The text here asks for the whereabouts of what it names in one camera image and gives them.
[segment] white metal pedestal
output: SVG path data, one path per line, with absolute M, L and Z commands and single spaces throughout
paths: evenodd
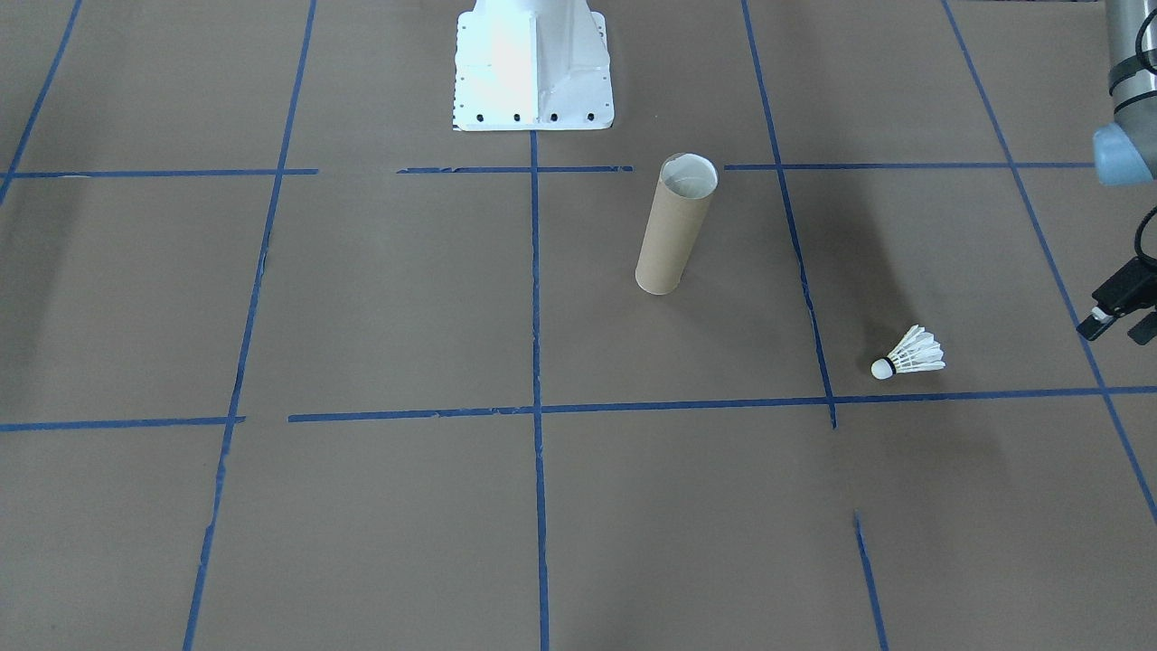
M 477 0 L 458 16 L 454 126 L 607 128 L 614 121 L 606 20 L 587 0 Z

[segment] blue tape line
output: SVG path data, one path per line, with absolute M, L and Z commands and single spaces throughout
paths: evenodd
M 803 261 L 803 246 L 799 244 L 799 232 L 796 229 L 795 213 L 791 209 L 791 194 L 788 192 L 788 178 L 783 172 L 783 158 L 780 156 L 780 142 L 775 136 L 775 120 L 772 118 L 772 104 L 767 99 L 767 86 L 764 83 L 764 66 L 759 62 L 759 49 L 756 46 L 756 32 L 751 27 L 751 10 L 747 8 L 747 0 L 740 0 L 743 5 L 743 20 L 747 28 L 747 44 L 751 46 L 751 62 L 756 67 L 756 80 L 759 82 L 759 96 L 764 102 L 764 119 L 767 120 L 767 136 L 772 142 L 772 155 L 775 157 L 776 176 L 780 180 L 780 193 L 783 195 L 783 213 L 788 221 L 788 230 L 791 234 L 791 246 L 795 249 L 796 260 L 799 264 L 799 284 L 803 287 L 803 299 L 808 304 L 808 317 L 811 319 L 811 333 L 816 341 L 816 360 L 819 363 L 819 376 L 824 382 L 824 395 L 827 397 L 827 409 L 832 419 L 832 429 L 838 426 L 835 417 L 835 402 L 832 400 L 832 380 L 827 375 L 827 361 L 824 357 L 824 341 L 819 336 L 819 320 L 816 318 L 816 305 L 811 299 L 811 288 L 808 283 L 808 269 Z
M 349 412 L 338 414 L 294 414 L 290 423 L 336 423 L 341 421 L 404 421 L 408 419 L 463 419 L 467 416 L 516 416 L 532 414 L 533 407 L 489 407 L 471 409 L 405 409 L 398 412 Z
M 317 168 L 286 169 L 286 176 L 314 176 Z M 277 169 L 118 169 L 94 171 L 17 171 L 15 178 L 156 178 L 174 176 L 277 176 Z
M 1053 169 L 1091 169 L 1097 167 L 1091 162 L 1015 162 L 1020 168 L 1053 168 Z
M 868 545 L 864 542 L 863 523 L 860 511 L 855 511 L 856 545 L 860 547 L 860 563 L 864 568 L 864 583 L 868 584 L 868 599 L 871 601 L 871 616 L 876 621 L 876 638 L 879 639 L 879 651 L 887 651 L 887 631 L 884 630 L 884 613 L 879 609 L 879 594 L 876 592 L 876 577 L 871 571 L 871 558 L 868 557 Z
M 1157 386 L 1110 387 L 1111 394 L 1157 394 Z M 955 392 L 929 394 L 893 395 L 845 395 L 833 397 L 837 405 L 878 405 L 890 402 L 967 402 L 974 400 L 1027 400 L 1044 398 L 1099 397 L 1104 392 L 1097 387 L 1062 390 L 1012 390 L 1003 392 Z M 605 402 L 544 405 L 543 414 L 588 414 L 600 412 L 670 412 L 686 409 L 740 409 L 771 407 L 804 407 L 827 405 L 825 397 L 738 399 L 738 400 L 686 400 L 666 402 Z M 330 423 L 340 421 L 400 421 L 408 419 L 464 419 L 485 416 L 519 416 L 533 414 L 533 406 L 485 407 L 464 409 L 403 409 L 396 412 L 345 412 L 319 414 L 294 414 L 289 423 Z
M 49 423 L 0 423 L 0 432 L 47 432 L 61 430 L 132 430 L 137 428 L 180 428 L 224 426 L 226 416 L 208 419 L 138 419 L 133 421 L 58 421 Z
M 297 74 L 294 79 L 293 94 L 289 97 L 289 110 L 286 114 L 285 134 L 281 136 L 281 154 L 278 157 L 278 173 L 273 177 L 273 192 L 270 195 L 270 209 L 265 215 L 265 230 L 261 234 L 261 247 L 257 257 L 257 271 L 253 275 L 253 288 L 249 296 L 249 311 L 245 315 L 245 332 L 241 340 L 241 354 L 237 357 L 237 379 L 233 387 L 233 397 L 229 400 L 229 420 L 224 427 L 224 435 L 221 438 L 221 456 L 218 459 L 216 480 L 213 490 L 213 516 L 208 527 L 205 528 L 205 539 L 201 542 L 200 563 L 197 568 L 197 583 L 193 587 L 193 599 L 189 607 L 189 623 L 185 627 L 184 651 L 192 651 L 193 637 L 197 634 L 197 620 L 200 614 L 201 598 L 205 592 L 205 577 L 208 571 L 209 556 L 213 550 L 213 535 L 216 532 L 218 516 L 221 511 L 221 495 L 224 488 L 226 458 L 229 457 L 229 449 L 233 445 L 233 432 L 236 426 L 237 408 L 241 404 L 241 389 L 245 380 L 245 363 L 249 360 L 249 347 L 253 338 L 253 323 L 257 320 L 257 304 L 261 294 L 261 280 L 265 275 L 265 258 L 270 250 L 270 236 L 273 231 L 273 220 L 278 210 L 278 200 L 281 194 L 282 171 L 286 169 L 286 160 L 289 156 L 289 140 L 293 136 L 294 117 L 297 112 L 297 97 L 301 95 L 301 82 L 305 75 L 305 59 L 309 56 L 309 40 L 314 31 L 314 16 L 317 13 L 317 0 L 309 1 L 309 15 L 305 19 L 305 35 L 302 38 L 301 54 L 297 58 Z
M 1000 121 L 996 119 L 996 111 L 993 110 L 993 104 L 988 99 L 988 93 L 985 90 L 985 84 L 980 81 L 980 73 L 977 72 L 977 66 L 972 61 L 972 54 L 968 53 L 968 46 L 964 42 L 964 35 L 960 32 L 960 27 L 956 22 L 956 15 L 952 14 L 952 8 L 949 6 L 948 0 L 941 0 L 941 6 L 944 7 L 944 13 L 948 16 L 949 24 L 952 25 L 952 32 L 956 35 L 956 40 L 960 45 L 960 52 L 964 54 L 964 60 L 968 65 L 968 72 L 972 74 L 972 81 L 977 84 L 977 90 L 980 93 L 980 99 L 985 104 L 985 110 L 988 112 L 988 119 L 993 123 L 993 130 L 996 132 L 996 139 L 1001 143 L 1001 149 L 1004 151 L 1004 157 L 1008 160 L 1009 168 L 1012 171 L 1012 178 L 1016 180 L 1017 190 L 1020 192 L 1020 199 L 1024 201 L 1025 209 L 1029 210 L 1029 219 L 1032 221 L 1032 228 L 1037 232 L 1037 239 L 1040 242 L 1040 247 L 1045 252 L 1045 259 L 1048 261 L 1048 268 L 1053 273 L 1053 280 L 1056 282 L 1056 288 L 1061 293 L 1061 298 L 1064 301 L 1064 306 L 1069 312 L 1069 319 L 1073 321 L 1073 328 L 1076 330 L 1079 324 L 1077 318 L 1076 309 L 1073 306 L 1073 299 L 1069 297 L 1069 291 L 1064 287 L 1064 280 L 1061 278 L 1061 271 L 1056 266 L 1056 260 L 1053 259 L 1053 251 L 1048 245 L 1048 241 L 1045 238 L 1045 230 L 1040 227 L 1040 220 L 1037 219 L 1037 210 L 1032 206 L 1032 200 L 1029 198 L 1029 191 L 1024 186 L 1024 179 L 1020 178 L 1020 172 L 1017 169 L 1017 164 L 1012 158 L 1012 150 L 1009 148 L 1008 140 L 1004 138 L 1004 132 L 1001 130 Z M 1125 454 L 1129 459 L 1129 465 L 1133 467 L 1133 474 L 1136 476 L 1137 486 L 1141 488 L 1141 494 L 1144 496 L 1145 504 L 1149 506 L 1149 515 L 1152 517 L 1155 524 L 1157 524 L 1157 502 L 1154 501 L 1152 491 L 1149 489 L 1149 482 L 1145 481 L 1145 475 L 1141 469 L 1141 465 L 1137 464 L 1136 454 L 1133 452 L 1133 444 L 1129 442 L 1129 436 L 1125 431 L 1125 427 L 1121 424 L 1120 417 L 1117 414 L 1117 407 L 1113 405 L 1113 399 L 1111 392 L 1108 392 L 1105 386 L 1105 379 L 1101 377 L 1100 368 L 1097 365 L 1097 360 L 1092 355 L 1092 348 L 1090 348 L 1089 342 L 1084 338 L 1076 335 L 1076 339 L 1081 342 L 1081 348 L 1084 350 L 1085 360 L 1089 362 L 1089 369 L 1092 371 L 1093 378 L 1097 380 L 1097 386 L 1100 389 L 1101 395 L 1105 400 L 1105 407 L 1108 409 L 1110 419 L 1113 422 L 1113 428 L 1117 430 L 1117 436 L 1121 441 L 1121 446 L 1125 449 Z
M 397 173 L 530 173 L 529 167 L 406 167 Z
M 8 175 L 5 176 L 3 183 L 0 183 L 0 204 L 3 204 L 5 197 L 8 195 L 8 187 L 12 186 L 12 180 L 16 173 L 16 169 L 20 167 L 20 158 L 24 156 L 24 149 L 28 148 L 28 140 L 32 136 L 32 127 L 36 126 L 36 118 L 40 114 L 40 109 L 44 106 L 44 98 L 49 95 L 49 88 L 52 87 L 52 80 L 57 76 L 57 68 L 60 67 L 60 59 L 65 56 L 65 49 L 68 47 L 68 39 L 72 38 L 73 27 L 76 24 L 76 15 L 80 14 L 80 5 L 83 0 L 76 0 L 73 2 L 72 14 L 68 15 L 68 24 L 65 25 L 65 34 L 60 38 L 60 45 L 57 47 L 57 56 L 52 58 L 52 65 L 49 67 L 49 74 L 44 77 L 44 84 L 40 86 L 40 94 L 36 96 L 36 103 L 32 104 L 32 113 L 28 116 L 28 123 L 24 125 L 24 132 L 20 136 L 20 143 L 16 145 L 16 153 L 12 156 L 12 163 L 8 164 Z
M 606 165 L 575 165 L 575 167 L 540 167 L 538 168 L 539 173 L 558 173 L 558 172 L 617 172 L 617 171 L 634 171 L 635 168 L 629 164 L 606 164 Z
M 574 167 L 406 167 L 397 173 L 558 173 L 634 171 L 629 164 L 574 165 Z
M 735 409 L 743 407 L 799 407 L 828 405 L 823 397 L 778 398 L 750 400 L 686 400 L 670 402 L 607 402 L 587 405 L 551 405 L 543 407 L 544 414 L 585 414 L 592 412 L 668 412 L 678 409 Z
M 725 164 L 728 171 L 788 171 L 827 170 L 827 169 L 1003 169 L 1008 163 L 996 162 L 879 162 L 879 163 L 767 163 L 767 164 Z
M 546 568 L 546 474 L 543 465 L 543 356 L 539 308 L 541 305 L 541 275 L 539 273 L 538 242 L 538 132 L 530 132 L 530 241 L 531 275 L 531 334 L 533 340 L 535 384 L 535 494 L 538 513 L 538 639 L 540 651 L 551 649 L 551 601 Z
M 1145 386 L 1145 387 L 1110 387 L 1108 393 L 1114 395 L 1128 395 L 1128 394 L 1157 394 L 1157 386 Z
M 882 402 L 1010 400 L 1010 399 L 1030 399 L 1030 398 L 1093 397 L 1093 395 L 1101 395 L 1101 393 L 1103 392 L 1099 389 L 1022 390 L 1022 391 L 1008 391 L 1008 392 L 959 392 L 959 393 L 938 393 L 938 394 L 835 397 L 835 402 L 839 405 L 875 405 Z

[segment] blue painter's tape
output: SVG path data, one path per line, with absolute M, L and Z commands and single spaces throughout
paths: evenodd
M 285 133 L 281 136 L 281 154 L 278 156 L 278 173 L 273 176 L 273 192 L 270 195 L 270 209 L 265 215 L 265 230 L 261 234 L 261 246 L 257 256 L 257 271 L 253 275 L 253 288 L 250 291 L 249 310 L 245 316 L 245 331 L 241 340 L 241 354 L 237 357 L 237 378 L 233 389 L 233 397 L 229 401 L 229 421 L 226 423 L 224 434 L 221 438 L 221 456 L 218 459 L 216 480 L 213 490 L 213 512 L 209 525 L 205 528 L 205 538 L 201 541 L 200 562 L 197 567 L 197 579 L 193 585 L 193 598 L 189 606 L 189 621 L 185 626 L 185 639 L 183 651 L 192 651 L 193 639 L 197 635 L 197 621 L 200 615 L 201 599 L 205 593 L 205 578 L 208 574 L 209 557 L 213 552 L 213 537 L 216 532 L 218 517 L 221 511 L 221 496 L 224 489 L 226 459 L 229 457 L 229 449 L 233 445 L 234 427 L 236 426 L 237 409 L 241 404 L 241 390 L 245 380 L 245 364 L 249 360 L 249 348 L 253 338 L 253 324 L 257 320 L 257 305 L 260 301 L 261 280 L 265 275 L 265 259 L 268 256 L 270 237 L 273 231 L 273 220 L 277 216 L 278 200 L 281 194 L 281 180 L 285 177 L 286 160 L 289 156 L 289 141 L 293 136 L 294 118 L 297 112 L 297 98 L 301 95 L 301 82 L 305 75 L 305 59 L 309 56 L 309 42 L 314 31 L 314 16 L 317 14 L 317 0 L 309 1 L 309 14 L 305 17 L 305 34 L 302 37 L 301 53 L 297 58 L 297 73 L 294 79 L 293 93 L 289 96 L 289 110 L 286 113 Z
M 131 421 L 57 421 L 47 423 L 0 423 L 0 432 L 47 432 L 62 430 L 132 430 L 138 428 L 182 428 L 224 426 L 227 416 L 208 419 L 138 419 Z
M 884 613 L 879 608 L 879 593 L 876 592 L 876 576 L 871 571 L 871 558 L 868 556 L 868 545 L 864 542 L 863 523 L 860 511 L 855 512 L 856 546 L 860 548 L 860 563 L 864 569 L 864 583 L 868 584 L 868 599 L 871 601 L 871 616 L 876 621 L 876 638 L 879 651 L 887 651 L 887 631 L 884 629 Z
M 796 228 L 795 213 L 791 209 L 791 193 L 788 192 L 788 178 L 783 173 L 783 157 L 780 155 L 779 138 L 775 136 L 775 120 L 772 118 L 772 104 L 767 98 L 767 87 L 764 83 L 764 67 L 759 62 L 759 49 L 756 45 L 756 32 L 751 27 L 751 10 L 747 0 L 740 0 L 743 6 L 743 20 L 747 28 L 747 44 L 751 47 L 751 62 L 756 68 L 756 80 L 759 82 L 759 96 L 764 103 L 764 119 L 767 121 L 767 136 L 772 143 L 772 155 L 775 158 L 776 176 L 780 180 L 780 193 L 783 195 L 783 214 L 788 221 L 788 231 L 791 235 L 791 246 L 795 249 L 796 261 L 799 265 L 799 284 L 803 288 L 803 299 L 808 305 L 808 317 L 811 319 L 811 333 L 816 345 L 816 361 L 819 364 L 819 377 L 824 383 L 824 395 L 827 398 L 827 409 L 832 420 L 832 429 L 838 426 L 835 415 L 835 401 L 832 400 L 832 380 L 827 373 L 827 361 L 824 357 L 824 341 L 819 335 L 819 320 L 816 317 L 816 305 L 811 299 L 811 289 L 808 283 L 808 268 L 803 260 L 803 246 L 799 244 L 799 232 Z
M 351 412 L 336 414 L 294 414 L 290 423 L 337 423 L 342 421 L 406 421 L 413 419 L 464 419 L 473 416 L 515 416 L 532 414 L 532 407 L 489 407 L 481 409 L 406 409 L 398 412 Z
M 72 38 L 73 27 L 76 24 L 76 15 L 80 14 L 80 5 L 82 0 L 76 0 L 73 2 L 73 10 L 68 14 L 68 23 L 65 25 L 65 34 L 60 37 L 60 45 L 57 47 L 57 54 L 52 58 L 52 65 L 49 66 L 49 74 L 44 77 L 44 84 L 40 86 L 40 93 L 36 96 L 36 103 L 32 104 L 32 112 L 28 116 L 28 123 L 24 124 L 24 132 L 20 135 L 20 142 L 16 145 L 16 153 L 12 156 L 12 162 L 8 164 L 8 173 L 5 176 L 3 182 L 0 183 L 0 205 L 3 204 L 5 197 L 8 195 L 8 187 L 12 186 L 13 178 L 15 178 L 16 169 L 20 168 L 20 160 L 24 156 L 24 149 L 28 148 L 28 140 L 32 136 L 32 127 L 36 126 L 36 118 L 40 114 L 40 109 L 44 108 L 44 99 L 49 96 L 49 88 L 52 87 L 52 80 L 57 76 L 57 69 L 60 67 L 60 59 L 65 56 L 65 49 L 68 47 L 68 40 Z
M 781 398 L 750 400 L 687 400 L 671 402 L 610 402 L 589 405 L 550 405 L 543 407 L 543 414 L 585 414 L 597 412 L 669 412 L 680 409 L 738 409 L 745 407 L 801 407 L 809 405 L 827 405 L 824 397 L 817 398 Z
M 1148 387 L 1108 387 L 1111 394 L 1157 394 L 1157 386 Z
M 618 172 L 634 171 L 629 164 L 573 165 L 573 167 L 407 167 L 397 173 L 559 173 L 559 172 Z
M 1101 395 L 1101 390 L 1100 389 L 1022 390 L 1022 391 L 1008 391 L 1008 392 L 858 395 L 858 397 L 835 397 L 835 402 L 840 405 L 872 405 L 883 402 L 941 402 L 941 401 L 1009 400 L 1009 399 L 1093 397 L 1093 395 Z
M 314 176 L 317 168 L 281 170 L 285 176 Z M 19 171 L 16 178 L 169 178 L 180 176 L 275 176 L 277 169 L 121 169 L 90 171 Z
M 538 132 L 530 132 L 530 242 L 531 242 L 531 341 L 535 415 L 535 502 L 538 518 L 538 639 L 539 650 L 551 649 L 551 600 L 546 565 L 546 471 L 543 463 L 543 349 L 541 274 L 538 238 Z

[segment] brown paper floor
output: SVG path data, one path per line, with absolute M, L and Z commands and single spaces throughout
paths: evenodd
M 1152 648 L 1103 3 L 596 0 L 538 135 L 450 130 L 471 6 L 0 3 L 0 648 Z

